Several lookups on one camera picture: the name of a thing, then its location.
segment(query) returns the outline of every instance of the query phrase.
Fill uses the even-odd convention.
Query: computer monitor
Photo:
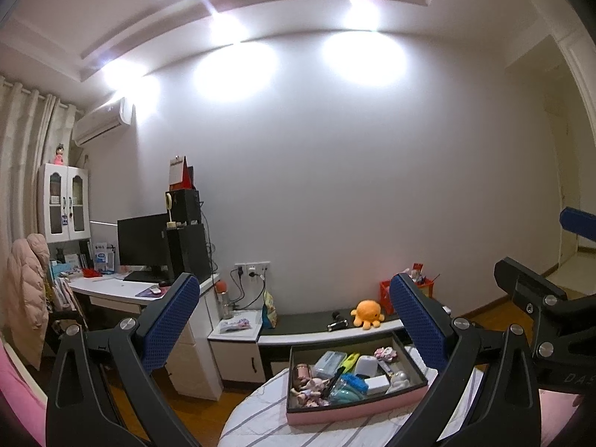
[[[162,272],[162,266],[168,265],[167,242],[163,234],[167,223],[167,213],[118,220],[120,265],[151,267],[151,272],[132,272],[124,280],[160,282],[168,279],[168,274]]]

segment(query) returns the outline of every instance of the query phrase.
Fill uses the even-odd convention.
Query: blue gripper pad
[[[449,315],[437,301],[422,294],[406,273],[391,279],[389,297],[424,363],[443,371],[455,334]]]
[[[166,364],[184,325],[199,303],[200,295],[197,278],[181,274],[166,295],[149,304],[139,316],[136,334],[145,371],[150,373]]]
[[[559,215],[559,223],[568,232],[596,240],[596,215],[566,207]]]

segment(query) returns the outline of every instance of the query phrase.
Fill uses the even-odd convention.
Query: beige curtain
[[[13,241],[38,231],[37,173],[59,143],[69,155],[76,108],[0,76],[0,277]],[[0,326],[4,324],[0,307]]]

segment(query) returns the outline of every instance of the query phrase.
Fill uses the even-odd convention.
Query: pink puffer jacket
[[[7,264],[6,326],[13,334],[14,346],[37,369],[48,326],[44,277],[49,261],[45,237],[31,234],[14,241]]]

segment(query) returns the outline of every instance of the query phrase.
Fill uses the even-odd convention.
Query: striped bedding
[[[406,349],[430,386],[437,371],[426,367],[415,348]],[[481,379],[482,372],[475,369],[441,438],[460,428]],[[223,428],[218,447],[384,447],[416,408],[412,405],[367,418],[290,427],[285,419],[287,384],[288,370],[284,370],[237,406]]]

